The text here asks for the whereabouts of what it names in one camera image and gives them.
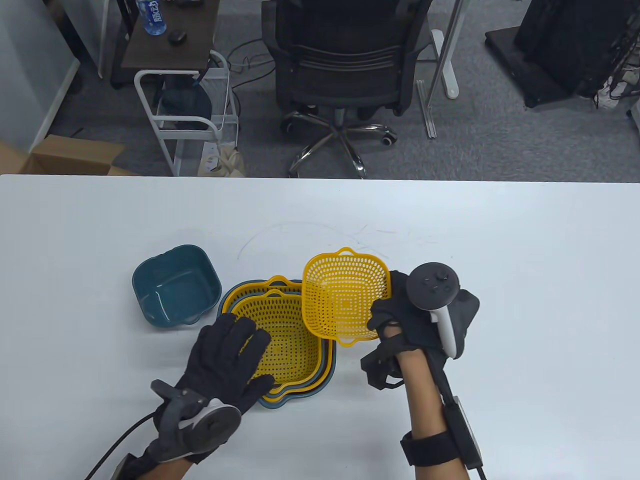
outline desk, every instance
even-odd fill
[[[161,0],[160,12],[166,33],[149,35],[144,22],[138,21],[122,60],[123,68],[137,70],[204,70],[213,47],[220,0],[204,0],[199,7],[180,8],[175,1]],[[187,32],[187,40],[174,47],[167,40],[172,30]]]
[[[488,478],[636,478],[639,204],[635,184],[3,175],[1,476],[84,478],[156,407],[149,383],[178,379],[213,318],[153,329],[131,275],[193,243],[223,289],[299,278],[315,254],[345,245],[403,271],[450,264],[481,302],[446,368]],[[360,371],[373,347],[340,348],[317,396],[256,406],[188,478],[413,479],[399,445],[404,392],[378,392]],[[152,428],[96,478],[139,454]]]

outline black strap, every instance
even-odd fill
[[[144,474],[148,474],[159,465],[146,450],[140,458],[136,458],[130,453],[127,454],[123,463],[112,480],[135,480]]]
[[[400,441],[409,465],[433,467],[460,457],[449,431],[414,440],[411,432]]]

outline forearm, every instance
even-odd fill
[[[422,350],[402,352],[397,358],[403,372],[413,438],[419,440],[446,431],[442,399]],[[469,479],[459,458],[433,467],[416,467],[415,477],[417,480]]]
[[[142,475],[138,480],[182,480],[192,465],[190,461],[184,458],[161,463],[149,473]]]

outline yellow basket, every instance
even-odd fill
[[[268,402],[268,403],[280,403],[280,402],[282,402],[282,399],[284,397],[288,397],[288,396],[295,395],[295,394],[303,394],[303,393],[308,392],[310,390],[314,390],[319,385],[322,385],[324,383],[324,381],[326,380],[326,378],[331,373],[331,371],[333,370],[332,369],[332,362],[333,362],[333,358],[335,357],[335,354],[336,354],[335,348],[336,348],[335,347],[335,343],[330,342],[329,343],[329,352],[327,354],[326,365],[325,365],[325,368],[324,368],[324,372],[322,372],[322,375],[320,375],[320,377],[316,378],[315,382],[310,383],[309,385],[305,385],[305,386],[300,387],[300,388],[290,388],[289,390],[287,390],[286,392],[284,392],[281,396],[279,396],[277,398],[271,398],[271,397],[264,396],[264,397],[262,397],[263,400],[265,400],[265,402]]]
[[[292,282],[283,276],[272,276],[266,282],[254,282],[250,284],[240,285],[226,298],[224,305],[222,306],[222,312],[226,314],[231,309],[231,306],[247,295],[256,295],[260,293],[267,293],[269,290],[279,290],[283,293],[301,293],[302,284]]]
[[[382,260],[343,248],[314,257],[302,278],[302,318],[323,339],[351,347],[378,338],[367,328],[371,304],[391,295],[391,276]]]
[[[311,380],[322,365],[322,340],[307,330],[302,321],[302,297],[269,290],[236,303],[231,313],[249,317],[271,335],[271,343],[255,376],[273,375],[277,394],[285,387]]]

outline bottle label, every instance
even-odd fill
[[[160,14],[160,4],[157,2],[157,0],[151,0],[151,2],[148,3],[149,6],[149,12],[151,13],[151,19],[154,21],[154,23],[160,23],[162,22],[162,14]]]

